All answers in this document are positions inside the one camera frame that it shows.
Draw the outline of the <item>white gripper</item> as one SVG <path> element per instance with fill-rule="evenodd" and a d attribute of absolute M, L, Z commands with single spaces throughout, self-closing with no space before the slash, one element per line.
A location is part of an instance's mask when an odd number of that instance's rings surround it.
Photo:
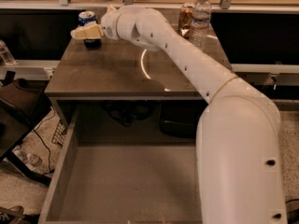
<path fill-rule="evenodd" d="M 120 40 L 121 38 L 117 31 L 120 15 L 121 11 L 119 9 L 116 9 L 113 6 L 108 6 L 107 12 L 101 18 L 101 25 L 96 21 L 92 21 L 72 30 L 70 34 L 77 40 L 100 39 L 104 34 L 107 38 Z"/>

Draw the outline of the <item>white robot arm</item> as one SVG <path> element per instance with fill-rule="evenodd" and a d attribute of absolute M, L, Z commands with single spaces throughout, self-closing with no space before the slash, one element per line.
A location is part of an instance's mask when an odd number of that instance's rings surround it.
<path fill-rule="evenodd" d="M 180 36 L 153 8 L 109 7 L 100 21 L 71 35 L 163 50 L 206 100 L 196 134 L 203 224 L 288 224 L 280 114 L 268 97 Z"/>

